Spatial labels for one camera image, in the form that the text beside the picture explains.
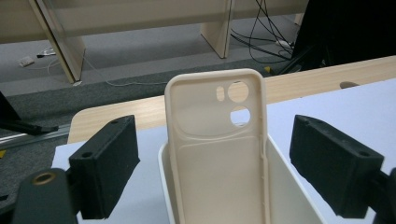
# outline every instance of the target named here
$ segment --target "black cable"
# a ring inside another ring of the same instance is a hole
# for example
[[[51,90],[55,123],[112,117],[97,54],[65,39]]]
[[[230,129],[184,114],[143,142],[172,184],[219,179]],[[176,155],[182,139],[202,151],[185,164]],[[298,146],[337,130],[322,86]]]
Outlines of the black cable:
[[[273,40],[273,39],[265,39],[265,38],[257,38],[257,37],[249,37],[249,36],[247,36],[247,35],[241,35],[241,34],[237,33],[233,28],[231,29],[231,31],[234,32],[236,35],[242,36],[242,37],[244,37],[244,38],[246,38],[246,39],[254,39],[254,40],[260,40],[260,41],[276,42],[276,41]]]
[[[281,54],[281,52],[284,52],[284,51],[286,51],[288,54],[291,54],[291,52],[290,51],[288,51],[288,50],[285,50],[285,49],[281,49],[280,51],[278,51],[277,53],[279,54],[279,55],[282,55]]]
[[[253,37],[253,32],[254,32],[254,29],[255,29],[255,27],[256,27],[257,20],[259,19],[259,16],[260,16],[260,13],[261,13],[261,9],[262,9],[261,4],[262,4],[262,1],[259,3],[260,8],[259,8],[259,10],[258,10],[258,12],[257,12],[256,20],[254,21],[253,27],[252,27],[252,29],[251,29],[250,36],[249,36],[249,39],[248,39],[248,43],[246,43],[246,44],[248,45],[248,52],[249,52],[249,54],[250,54],[250,57],[251,57],[251,59],[253,59],[253,60],[254,60],[255,62],[257,62],[257,63],[267,63],[267,62],[260,62],[259,60],[257,60],[256,58],[253,57],[253,54],[252,54],[252,52],[251,52],[251,49],[255,49],[255,50],[262,51],[262,52],[265,52],[265,53],[268,53],[268,54],[271,54],[271,55],[274,55],[274,56],[276,56],[276,57],[279,57],[279,58],[284,59],[284,61],[273,62],[273,63],[282,63],[282,62],[285,62],[285,61],[287,61],[289,58],[283,57],[283,56],[281,56],[281,55],[275,54],[275,53],[273,53],[273,52],[270,52],[270,51],[267,51],[267,50],[264,50],[264,49],[260,49],[260,48],[258,48],[257,46],[254,46],[254,45],[251,44],[251,38]]]
[[[280,33],[279,29],[277,29],[277,27],[276,27],[276,25],[274,24],[274,22],[270,19],[269,15],[268,15],[268,9],[267,9],[266,0],[264,0],[264,8],[265,8],[265,10],[262,8],[262,1],[259,3],[259,1],[256,0],[256,3],[259,5],[260,11],[262,11],[262,13],[264,13],[265,17],[266,17],[267,20],[268,20],[268,23],[269,23],[270,28],[271,28],[271,30],[272,30],[272,32],[269,31],[270,34],[272,34],[272,35],[275,37],[276,41],[279,41],[279,38],[280,38],[280,39],[282,39],[283,41],[285,41],[285,42],[290,46],[289,41],[287,41],[287,39]],[[258,19],[259,22],[262,24],[262,26],[264,26],[265,29],[268,30],[268,28],[266,28],[266,26],[262,23],[262,21],[261,21],[259,18],[257,18],[257,19]],[[279,33],[280,37],[277,36],[277,35],[275,34],[274,29],[273,29],[273,26],[275,27],[275,29],[276,29],[277,32]]]
[[[249,54],[250,54],[251,59],[253,59],[253,61],[255,61],[256,63],[283,63],[283,62],[287,62],[287,61],[289,60],[289,59],[287,59],[287,60],[282,60],[282,61],[277,61],[277,62],[260,62],[259,60],[255,59],[255,58],[253,57],[253,55],[251,54],[251,52],[250,52]]]
[[[265,49],[261,49],[261,48],[255,46],[255,45],[249,44],[249,43],[246,42],[245,40],[243,40],[243,39],[241,39],[241,38],[239,38],[239,37],[237,37],[237,36],[235,36],[235,35],[233,35],[233,34],[231,34],[231,37],[233,37],[235,40],[237,40],[237,41],[239,41],[239,42],[241,42],[241,43],[247,45],[248,47],[250,47],[250,48],[252,48],[252,49],[255,49],[255,50],[257,50],[257,51],[264,52],[264,53],[267,53],[267,54],[271,54],[271,55],[273,55],[273,56],[276,56],[276,57],[279,57],[279,58],[281,58],[281,59],[284,59],[285,61],[289,60],[289,58],[287,58],[287,57],[284,57],[284,56],[282,56],[282,55],[273,53],[273,52],[268,51],[268,50],[265,50]]]

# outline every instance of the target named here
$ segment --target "floor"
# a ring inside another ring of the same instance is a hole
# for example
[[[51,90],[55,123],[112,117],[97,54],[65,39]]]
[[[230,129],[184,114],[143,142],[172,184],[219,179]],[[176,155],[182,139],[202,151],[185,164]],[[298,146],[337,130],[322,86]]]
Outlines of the floor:
[[[294,15],[271,19],[289,42],[295,39],[299,26],[294,24]],[[254,22],[255,19],[236,20],[232,27],[238,34],[250,35]],[[258,23],[253,36],[274,40]],[[199,24],[89,35],[83,36],[83,40],[86,52],[80,85],[251,58],[248,47],[233,38],[229,57],[219,58],[200,35]],[[274,53],[282,50],[274,42],[252,43]],[[74,88],[56,56],[36,57],[48,47],[47,40],[0,45],[0,91],[5,96]],[[270,56],[256,50],[251,53],[255,58]],[[35,63],[22,68],[19,60],[26,56]]]

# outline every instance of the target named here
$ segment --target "black mount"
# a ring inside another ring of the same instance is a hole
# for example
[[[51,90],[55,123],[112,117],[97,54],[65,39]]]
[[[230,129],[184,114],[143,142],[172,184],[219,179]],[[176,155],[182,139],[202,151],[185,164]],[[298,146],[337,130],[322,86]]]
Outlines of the black mount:
[[[290,144],[291,163],[337,216],[396,223],[396,168],[381,172],[384,157],[330,124],[296,115]]]
[[[46,169],[21,182],[0,223],[77,223],[110,216],[140,162],[134,116],[115,119],[70,158],[70,168]]]

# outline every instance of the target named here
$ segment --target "gray carpet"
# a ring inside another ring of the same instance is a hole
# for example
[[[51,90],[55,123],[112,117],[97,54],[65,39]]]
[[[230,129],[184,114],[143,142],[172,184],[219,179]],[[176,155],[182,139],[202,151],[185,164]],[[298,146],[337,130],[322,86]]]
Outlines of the gray carpet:
[[[276,58],[265,58],[267,62],[274,62]],[[278,71],[285,63],[267,64]],[[142,77],[131,77],[112,81],[124,84],[130,82],[167,82],[180,74],[206,72],[236,68],[252,68],[268,77],[263,68],[265,64],[253,60],[244,60],[233,63],[195,67],[191,69],[163,72]],[[29,123],[42,126],[57,126],[70,124],[73,116],[80,110],[120,102],[132,101],[152,96],[162,95],[165,85],[129,85],[113,87],[105,82],[91,85],[67,88],[57,91],[43,91],[32,94],[11,96],[7,99],[18,112],[20,117]],[[0,130],[1,136],[14,133]],[[17,197],[19,183],[31,173],[49,168],[54,155],[54,149],[66,144],[67,136],[62,136],[43,142],[22,147],[9,148],[3,159],[0,160],[0,208],[12,204]]]

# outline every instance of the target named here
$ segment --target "white table surface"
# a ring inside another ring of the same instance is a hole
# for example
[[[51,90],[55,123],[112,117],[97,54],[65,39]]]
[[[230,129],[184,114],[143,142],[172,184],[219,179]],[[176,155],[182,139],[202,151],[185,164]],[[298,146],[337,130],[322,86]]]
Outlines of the white table surface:
[[[300,114],[322,119],[384,155],[382,171],[386,174],[396,167],[396,79],[271,104],[267,106],[267,113],[268,132],[287,161],[290,161],[294,116]],[[100,221],[79,220],[79,223],[169,223],[157,161],[159,149],[167,140],[166,128],[139,131],[137,140],[141,162],[111,217]],[[71,152],[63,155],[59,152],[77,150],[81,145],[57,147],[54,166],[65,169]],[[299,181],[327,223],[373,223],[375,214],[372,210],[366,219],[337,217],[303,177]]]

